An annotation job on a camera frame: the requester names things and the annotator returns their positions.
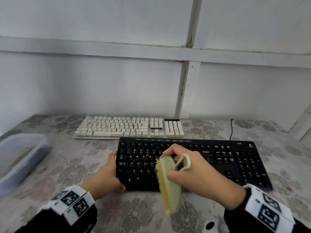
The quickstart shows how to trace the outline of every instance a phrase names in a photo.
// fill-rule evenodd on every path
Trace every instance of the black keyboard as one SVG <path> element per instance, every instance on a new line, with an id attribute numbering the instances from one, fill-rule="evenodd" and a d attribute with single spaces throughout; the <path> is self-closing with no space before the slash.
<path id="1" fill-rule="evenodd" d="M 198 151 L 218 172 L 239 185 L 273 190 L 254 142 L 120 137 L 116 176 L 126 190 L 159 191 L 155 162 L 177 143 Z"/>

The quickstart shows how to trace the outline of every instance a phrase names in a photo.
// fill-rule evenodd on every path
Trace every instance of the white plastic tray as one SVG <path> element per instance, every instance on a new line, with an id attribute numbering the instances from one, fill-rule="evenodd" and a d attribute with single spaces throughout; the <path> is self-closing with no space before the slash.
<path id="1" fill-rule="evenodd" d="M 17 188 L 48 151 L 48 141 L 43 134 L 21 133 L 1 141 L 0 195 Z"/>

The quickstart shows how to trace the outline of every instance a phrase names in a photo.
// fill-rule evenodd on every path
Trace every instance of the black oval spot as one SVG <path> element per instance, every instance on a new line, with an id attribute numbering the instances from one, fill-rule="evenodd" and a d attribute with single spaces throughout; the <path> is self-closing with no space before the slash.
<path id="1" fill-rule="evenodd" d="M 214 222 L 207 223 L 205 229 L 210 230 L 210 229 L 212 229 L 214 227 L 214 225 L 215 225 Z"/>

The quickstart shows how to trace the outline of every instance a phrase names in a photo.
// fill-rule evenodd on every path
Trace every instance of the hand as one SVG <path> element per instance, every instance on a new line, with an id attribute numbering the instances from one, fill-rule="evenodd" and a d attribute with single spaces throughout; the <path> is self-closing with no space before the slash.
<path id="1" fill-rule="evenodd" d="M 91 193 L 95 201 L 114 190 L 118 192 L 125 191 L 125 186 L 116 178 L 116 155 L 117 151 L 110 153 L 107 163 L 81 186 L 84 190 Z"/>
<path id="2" fill-rule="evenodd" d="M 191 166 L 188 170 L 180 172 L 169 171 L 167 178 L 170 181 L 180 184 L 199 196 L 214 200 L 228 210 L 237 208 L 243 202 L 246 195 L 245 189 L 221 175 L 199 152 L 173 144 L 163 152 L 163 155 L 174 153 L 177 155 L 174 158 L 175 162 L 182 154 L 188 154 Z"/>

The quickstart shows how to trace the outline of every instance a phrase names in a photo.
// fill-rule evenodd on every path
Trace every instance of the horizontal beam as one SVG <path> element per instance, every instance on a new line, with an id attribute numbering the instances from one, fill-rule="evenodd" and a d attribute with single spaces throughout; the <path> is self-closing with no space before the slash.
<path id="1" fill-rule="evenodd" d="M 57 39 L 0 37 L 0 51 L 98 55 L 210 63 L 311 68 L 311 55 L 191 49 Z"/>

